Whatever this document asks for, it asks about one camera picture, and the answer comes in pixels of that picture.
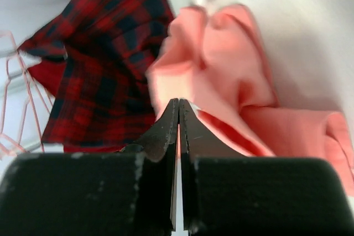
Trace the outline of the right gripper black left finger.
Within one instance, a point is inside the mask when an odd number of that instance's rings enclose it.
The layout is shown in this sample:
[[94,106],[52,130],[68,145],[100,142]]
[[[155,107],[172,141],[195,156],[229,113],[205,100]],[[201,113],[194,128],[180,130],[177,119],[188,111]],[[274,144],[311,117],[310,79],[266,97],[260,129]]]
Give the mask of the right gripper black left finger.
[[117,153],[25,153],[1,182],[2,235],[171,235],[179,101]]

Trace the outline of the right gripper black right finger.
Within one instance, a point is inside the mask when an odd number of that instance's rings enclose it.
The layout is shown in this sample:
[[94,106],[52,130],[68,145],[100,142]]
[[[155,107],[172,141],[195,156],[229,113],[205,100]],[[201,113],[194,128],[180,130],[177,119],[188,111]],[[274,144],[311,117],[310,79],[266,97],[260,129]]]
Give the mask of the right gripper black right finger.
[[352,235],[339,177],[321,159],[246,157],[179,102],[184,228],[190,235]]

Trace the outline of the pink skirt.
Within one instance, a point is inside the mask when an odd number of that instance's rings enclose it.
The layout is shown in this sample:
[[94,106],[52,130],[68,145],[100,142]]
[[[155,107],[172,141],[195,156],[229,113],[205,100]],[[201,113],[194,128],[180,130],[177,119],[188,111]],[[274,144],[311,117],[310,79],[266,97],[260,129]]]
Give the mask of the pink skirt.
[[181,9],[158,59],[147,71],[150,99],[161,116],[172,98],[245,156],[315,157],[328,161],[353,195],[353,148],[340,112],[283,108],[256,22],[246,6],[213,15]]

